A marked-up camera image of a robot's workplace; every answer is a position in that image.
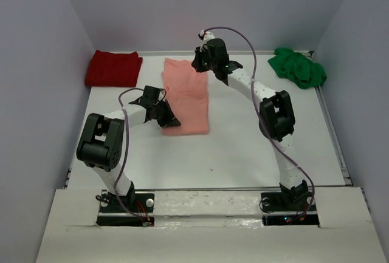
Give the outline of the pink t shirt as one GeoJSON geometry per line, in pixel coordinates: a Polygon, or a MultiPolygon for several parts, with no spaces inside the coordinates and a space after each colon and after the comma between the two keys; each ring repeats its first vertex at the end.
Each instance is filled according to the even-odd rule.
{"type": "Polygon", "coordinates": [[[162,135],[208,134],[208,74],[196,72],[190,61],[166,58],[162,81],[167,102],[181,123],[178,127],[164,128],[162,135]]]}

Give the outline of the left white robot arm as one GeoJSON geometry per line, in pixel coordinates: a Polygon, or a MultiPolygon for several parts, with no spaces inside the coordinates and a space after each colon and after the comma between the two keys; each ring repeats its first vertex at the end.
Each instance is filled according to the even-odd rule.
{"type": "Polygon", "coordinates": [[[134,183],[125,174],[130,128],[153,120],[162,129],[180,127],[181,122],[166,97],[167,90],[163,88],[130,88],[119,94],[118,111],[87,116],[76,158],[96,172],[105,184],[107,195],[101,196],[100,202],[117,203],[126,211],[134,204],[134,183]]]}

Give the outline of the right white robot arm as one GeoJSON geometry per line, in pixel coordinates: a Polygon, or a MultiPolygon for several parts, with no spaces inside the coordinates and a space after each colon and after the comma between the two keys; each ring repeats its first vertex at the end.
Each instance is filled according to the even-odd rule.
{"type": "Polygon", "coordinates": [[[264,193],[260,205],[264,213],[295,211],[301,219],[312,207],[312,179],[293,160],[295,115],[286,91],[275,91],[255,80],[243,65],[229,58],[225,42],[205,32],[195,49],[192,67],[197,72],[212,71],[226,86],[249,99],[258,116],[262,134],[271,142],[280,174],[280,191],[264,193]]]}

